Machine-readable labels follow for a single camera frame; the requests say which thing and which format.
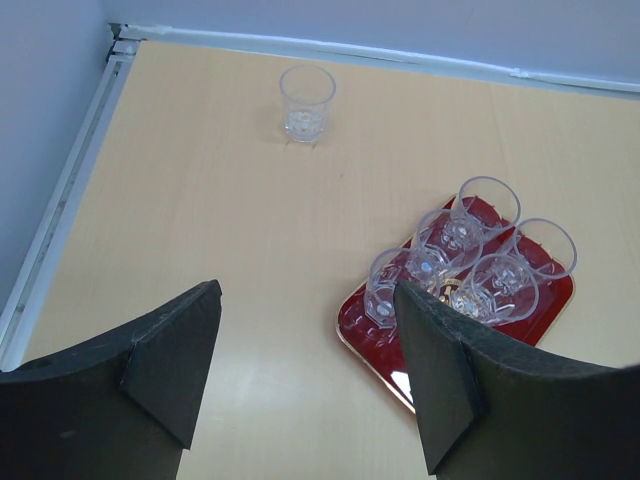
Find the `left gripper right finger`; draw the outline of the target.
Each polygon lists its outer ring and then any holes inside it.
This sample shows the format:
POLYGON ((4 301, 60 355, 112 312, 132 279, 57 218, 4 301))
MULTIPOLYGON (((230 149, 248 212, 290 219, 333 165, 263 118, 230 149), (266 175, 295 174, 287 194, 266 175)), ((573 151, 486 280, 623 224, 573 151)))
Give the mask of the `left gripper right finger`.
POLYGON ((402 282, 394 307, 426 468, 439 479, 635 479, 639 369, 559 356, 402 282))

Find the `clear faceted glass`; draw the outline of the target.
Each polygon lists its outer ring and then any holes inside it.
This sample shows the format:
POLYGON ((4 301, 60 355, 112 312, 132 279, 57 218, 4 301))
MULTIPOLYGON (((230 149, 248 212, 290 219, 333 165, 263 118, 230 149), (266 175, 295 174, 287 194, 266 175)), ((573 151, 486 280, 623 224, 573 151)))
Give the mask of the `clear faceted glass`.
POLYGON ((457 249, 475 249, 482 242, 483 253, 497 253, 514 231, 521 216, 521 203, 504 181, 490 176, 466 180, 451 206, 440 239, 457 249))
POLYGON ((521 221, 497 250, 524 263, 539 286, 571 280, 578 251, 571 235, 556 222, 540 218, 521 221))

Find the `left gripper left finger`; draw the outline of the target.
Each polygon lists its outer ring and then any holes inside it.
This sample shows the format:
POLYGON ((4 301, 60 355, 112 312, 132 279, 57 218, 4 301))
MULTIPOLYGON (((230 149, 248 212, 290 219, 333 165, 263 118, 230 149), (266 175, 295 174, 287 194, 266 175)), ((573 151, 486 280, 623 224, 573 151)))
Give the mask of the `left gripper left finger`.
POLYGON ((174 479, 221 320, 218 281, 1 375, 4 479, 174 479))

